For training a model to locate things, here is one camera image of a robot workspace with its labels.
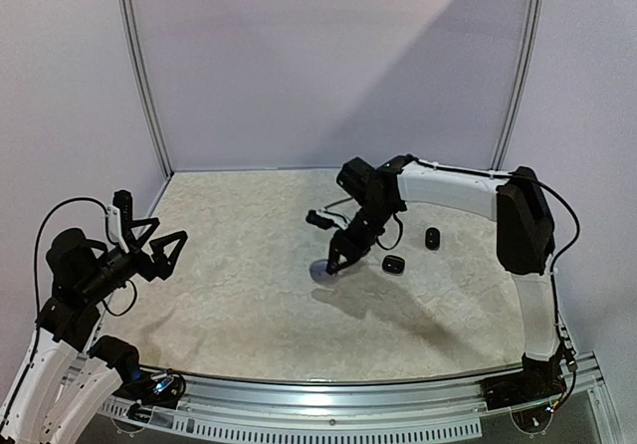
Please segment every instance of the metal frame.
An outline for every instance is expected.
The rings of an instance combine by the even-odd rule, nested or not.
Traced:
[[[574,392],[591,396],[602,442],[621,444],[595,356],[583,355],[578,363]],[[71,367],[69,380],[81,366],[78,361]],[[517,371],[379,384],[267,383],[184,374],[187,392],[177,409],[154,408],[146,425],[127,419],[131,402],[115,397],[99,414],[130,426],[226,443],[458,442],[482,436],[481,417],[510,412],[487,410],[482,379]],[[570,374],[564,373],[571,383]]]
[[[128,52],[130,53],[130,61],[139,91],[139,99],[141,100],[141,106],[146,117],[150,138],[152,139],[161,171],[166,178],[170,178],[174,173],[174,169],[170,162],[168,147],[166,146],[166,140],[161,130],[157,110],[152,99],[146,66],[144,64],[141,47],[139,46],[139,36],[137,34],[132,0],[119,0],[119,8],[121,10],[126,43],[128,44]]]
[[[527,76],[529,75],[531,53],[533,44],[535,42],[535,34],[537,32],[537,24],[539,22],[540,8],[541,0],[529,0],[525,31],[523,33],[523,41],[520,48],[520,54],[518,56],[514,89],[509,99],[509,106],[507,109],[507,115],[505,116],[505,123],[491,162],[491,168],[493,170],[500,170],[502,168],[503,162],[505,160],[505,155],[507,154],[507,149],[509,148],[509,143],[511,142],[511,136],[516,122],[516,117],[518,116],[523,92],[525,90],[525,83],[527,81]]]
[[[174,168],[170,161],[166,140],[163,135],[157,115],[157,110],[152,98],[150,83],[148,81],[148,75],[146,72],[146,66],[139,44],[139,36],[135,23],[132,0],[119,0],[119,7],[121,9],[121,18],[123,21],[126,42],[128,44],[128,51],[130,53],[130,59],[132,62],[132,68],[135,75],[135,80],[137,82],[139,98],[141,100],[141,104],[146,117],[150,137],[152,139],[152,143],[154,145],[161,169],[166,177],[170,177],[174,173]],[[535,40],[540,7],[541,0],[529,0],[529,7],[527,9],[527,16],[525,21],[525,29],[523,32],[523,41],[521,43],[520,52],[518,55],[514,87],[509,98],[509,105],[507,108],[507,114],[505,116],[503,129],[492,157],[491,168],[493,170],[499,170],[500,168],[502,168],[505,155],[507,153],[507,148],[509,147],[509,143],[511,141],[514,124],[522,101],[525,82],[529,74],[531,52]]]

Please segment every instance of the black cable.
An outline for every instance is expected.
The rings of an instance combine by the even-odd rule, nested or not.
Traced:
[[[396,243],[394,243],[393,247],[385,247],[382,243],[380,243],[380,240],[376,238],[376,245],[378,245],[380,248],[382,248],[386,252],[390,252],[398,246],[398,244],[400,243],[400,240],[402,240],[402,234],[405,228],[402,221],[398,218],[398,216],[395,213],[393,215],[393,218],[398,224],[398,238],[396,239]]]
[[[68,205],[74,202],[95,203],[102,209],[102,211],[104,212],[104,215],[107,216],[106,207],[99,200],[96,200],[92,197],[75,197],[75,198],[69,198],[68,200],[64,200],[63,202],[60,202],[58,205],[53,207],[53,209],[44,218],[44,220],[42,221],[42,224],[40,225],[40,228],[38,229],[38,235],[36,236],[35,249],[33,252],[33,283],[34,283],[35,298],[36,298],[36,317],[40,313],[40,288],[38,285],[38,252],[40,250],[40,240],[42,239],[42,233],[44,232],[44,227],[47,225],[47,222],[49,221],[49,219],[54,213],[56,213],[65,205]],[[7,417],[9,417],[9,414],[11,413],[11,407],[13,406],[13,403],[16,397],[18,396],[18,392],[20,391],[20,388],[22,387],[22,384],[24,383],[24,380],[27,377],[27,373],[29,372],[29,369],[31,369],[31,365],[33,364],[33,358],[38,352],[39,343],[40,343],[40,327],[36,323],[36,335],[35,335],[35,339],[33,343],[33,349],[31,349],[31,354],[29,355],[29,362],[27,363],[24,370],[22,371],[22,375],[20,376],[20,379],[18,380],[18,385],[16,386],[13,393],[11,394],[11,398],[9,399],[9,403],[7,405],[7,410],[5,411],[4,416],[2,417],[2,422],[0,422],[0,432],[2,432],[2,430],[4,429],[4,426],[7,422]]]
[[[559,400],[555,403],[555,405],[553,406],[553,412],[555,412],[557,409],[559,409],[561,406],[563,406],[564,403],[568,400],[570,395],[575,390],[575,382],[576,381],[577,381],[577,371],[574,371],[573,372],[573,381],[570,384],[570,388],[568,389],[568,392],[566,393],[566,395],[563,398],[560,397]]]
[[[165,378],[165,377],[167,377],[167,376],[179,376],[179,377],[181,377],[181,379],[183,379],[183,380],[184,380],[184,382],[185,382],[185,378],[183,377],[183,374],[181,374],[181,372],[176,371],[176,370],[171,369],[171,368],[168,368],[168,369],[165,369],[163,372],[154,373],[154,374],[149,374],[149,375],[148,375],[147,377],[145,377],[144,379],[138,379],[137,381],[130,381],[130,382],[127,382],[126,384],[123,384],[122,386],[120,386],[120,387],[117,389],[117,391],[121,391],[121,390],[123,390],[123,389],[127,389],[128,387],[132,387],[132,386],[140,386],[140,385],[142,385],[142,384],[147,384],[147,383],[150,383],[150,382],[153,382],[153,383],[154,383],[154,382],[160,381],[162,378],[158,378],[158,377],[156,377],[156,376],[157,376],[158,374],[159,374],[159,375],[161,375],[161,374],[164,374],[164,373],[165,373],[165,376],[163,376],[162,378]]]
[[[345,217],[344,215],[342,215],[341,213],[328,212],[327,210],[321,210],[320,212],[324,213],[326,215],[331,215],[332,217],[338,217],[338,218],[344,220],[345,224],[349,223],[349,219],[347,217]]]
[[[135,286],[135,283],[132,280],[126,280],[126,282],[130,283],[130,285],[132,286],[132,300],[130,301],[130,305],[128,305],[128,308],[126,308],[123,312],[113,313],[108,307],[106,300],[102,300],[102,304],[104,305],[106,312],[112,317],[116,317],[116,318],[123,317],[126,313],[132,310],[132,307],[134,307],[135,303],[137,303],[137,287]]]
[[[329,210],[330,208],[335,207],[336,205],[340,205],[341,203],[351,202],[352,200],[353,200],[353,198],[351,198],[351,197],[341,198],[340,200],[336,200],[335,202],[332,202],[329,205],[326,205],[322,209],[323,210]]]
[[[181,399],[183,397],[183,395],[186,393],[186,379],[183,377],[183,375],[177,371],[173,371],[172,369],[169,369],[166,371],[166,374],[169,376],[174,376],[175,380],[177,381],[179,388],[178,390],[173,394],[172,391],[174,388],[172,388],[171,386],[166,387],[163,391],[161,391],[162,393],[165,392],[168,395],[167,398],[165,399],[160,399],[158,401],[149,401],[147,403],[142,403],[143,398],[139,399],[137,402],[135,402],[134,404],[132,404],[129,408],[128,408],[128,412],[127,412],[127,417],[129,419],[133,418],[135,415],[139,414],[139,413],[145,413],[143,409],[141,409],[141,407],[153,407],[153,406],[162,406],[165,404],[171,404],[175,401],[178,401],[179,399]],[[139,384],[139,381],[133,381],[130,382],[129,384],[125,384],[124,386],[122,386],[120,389],[123,389],[129,385],[133,385],[133,384]]]
[[[433,163],[426,162],[426,161],[420,160],[420,159],[417,159],[416,162],[418,164],[424,166],[424,167],[437,169],[437,170],[442,170],[442,171],[445,171],[445,172],[466,173],[468,175],[476,175],[476,176],[480,176],[480,177],[489,177],[489,178],[498,178],[498,179],[518,178],[518,179],[522,179],[522,180],[527,180],[527,181],[529,181],[531,183],[536,184],[537,186],[541,187],[542,189],[546,190],[550,195],[552,195],[566,209],[566,211],[568,211],[568,213],[570,214],[571,218],[573,219],[573,223],[575,224],[575,235],[573,236],[573,238],[566,245],[564,245],[564,247],[562,247],[554,255],[553,260],[550,263],[550,267],[548,269],[548,271],[550,272],[550,283],[551,283],[552,293],[553,293],[555,324],[558,325],[559,324],[559,306],[557,304],[557,285],[555,283],[555,274],[554,274],[555,263],[557,263],[557,259],[559,257],[561,257],[564,254],[564,252],[566,252],[570,247],[572,247],[575,244],[575,242],[579,239],[579,235],[580,235],[580,232],[581,232],[581,226],[579,224],[579,218],[577,217],[577,214],[575,213],[573,208],[570,206],[570,204],[561,195],[559,195],[559,193],[557,193],[555,190],[553,190],[551,187],[549,187],[545,183],[540,182],[537,179],[534,179],[532,177],[528,177],[528,176],[525,176],[525,175],[518,175],[518,174],[515,174],[515,173],[494,173],[494,174],[491,174],[489,172],[485,172],[485,171],[482,171],[482,170],[468,170],[468,169],[457,168],[457,167],[448,167],[448,166],[444,166],[444,165],[434,165]]]

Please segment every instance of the light gray floor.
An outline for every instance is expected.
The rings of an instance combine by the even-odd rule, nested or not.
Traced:
[[[386,275],[374,249],[331,287],[314,283],[331,232],[305,223],[309,208],[344,196],[335,170],[176,174],[155,215],[160,234],[185,229],[173,277],[136,280],[133,311],[102,334],[139,348],[141,361],[204,374],[277,380],[375,380],[449,375],[520,360],[515,285],[496,258],[495,224],[414,204]],[[349,203],[342,211],[353,216]],[[442,234],[436,252],[424,232]],[[388,225],[385,244],[396,236]],[[131,291],[111,302],[123,310]]]

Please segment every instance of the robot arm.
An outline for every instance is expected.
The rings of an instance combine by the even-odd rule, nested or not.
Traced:
[[[0,407],[0,442],[75,442],[104,399],[123,383],[141,382],[137,395],[128,397],[152,394],[148,376],[139,370],[136,348],[103,336],[91,348],[78,380],[56,401],[64,374],[85,349],[100,318],[97,304],[137,274],[148,282],[168,278],[188,238],[180,231],[152,240],[149,256],[142,247],[159,220],[134,221],[131,210],[130,193],[117,192],[107,208],[108,233],[115,242],[111,250],[87,239],[79,228],[65,230],[53,240],[46,256],[53,272],[52,296],[38,312],[20,373]],[[135,238],[132,229],[137,226],[148,228]],[[170,244],[174,248],[166,256],[164,249]]]
[[[331,238],[325,265],[329,275],[364,257],[384,233],[387,221],[407,210],[407,203],[451,207],[496,222],[498,259],[511,273],[520,297],[525,354],[520,375],[485,382],[487,403],[490,408],[511,406],[551,396],[559,389],[563,349],[549,272],[554,222],[531,169],[520,167],[512,173],[458,169],[412,155],[394,157],[374,168],[357,157],[342,167],[336,182],[360,209]],[[308,221],[315,223],[317,216],[311,212]]]

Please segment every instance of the gray wall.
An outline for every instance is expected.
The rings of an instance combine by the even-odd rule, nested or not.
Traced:
[[[637,442],[637,9],[635,0],[543,0],[507,167],[563,192],[581,241],[557,276],[580,350],[594,350],[627,442]],[[560,210],[554,204],[554,210]],[[572,225],[557,214],[558,242]]]
[[[33,246],[59,201],[109,201],[127,188],[144,215],[163,177],[144,122],[117,0],[0,0],[0,400],[27,349],[35,306]],[[50,222],[104,238],[95,205]],[[41,290],[50,275],[41,267]]]
[[[134,0],[177,170],[488,167],[528,0]]]

